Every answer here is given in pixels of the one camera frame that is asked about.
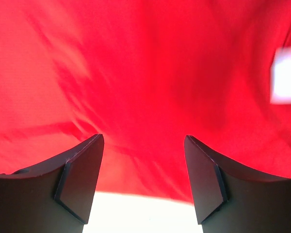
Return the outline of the red t shirt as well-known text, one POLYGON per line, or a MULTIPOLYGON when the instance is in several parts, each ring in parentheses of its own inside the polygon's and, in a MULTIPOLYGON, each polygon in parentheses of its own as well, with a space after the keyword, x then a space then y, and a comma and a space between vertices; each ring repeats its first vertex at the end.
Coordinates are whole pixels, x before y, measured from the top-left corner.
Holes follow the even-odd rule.
POLYGON ((191 202, 186 135, 291 178, 281 48, 291 0, 0 0, 0 173, 101 133, 100 191, 191 202))

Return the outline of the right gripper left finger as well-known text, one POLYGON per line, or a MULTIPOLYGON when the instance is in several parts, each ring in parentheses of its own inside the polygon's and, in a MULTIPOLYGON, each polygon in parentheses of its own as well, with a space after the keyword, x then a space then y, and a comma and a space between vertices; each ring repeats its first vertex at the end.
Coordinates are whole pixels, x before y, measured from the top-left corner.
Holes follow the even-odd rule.
POLYGON ((81 233, 89 222, 104 138, 0 174, 0 233, 81 233))

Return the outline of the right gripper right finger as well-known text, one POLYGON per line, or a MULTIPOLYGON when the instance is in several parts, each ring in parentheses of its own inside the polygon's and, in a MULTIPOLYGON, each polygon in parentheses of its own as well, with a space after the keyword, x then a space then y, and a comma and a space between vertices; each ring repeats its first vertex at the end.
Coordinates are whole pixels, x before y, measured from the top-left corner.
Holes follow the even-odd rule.
POLYGON ((291 233, 291 179, 184 140, 196 218, 205 233, 291 233))

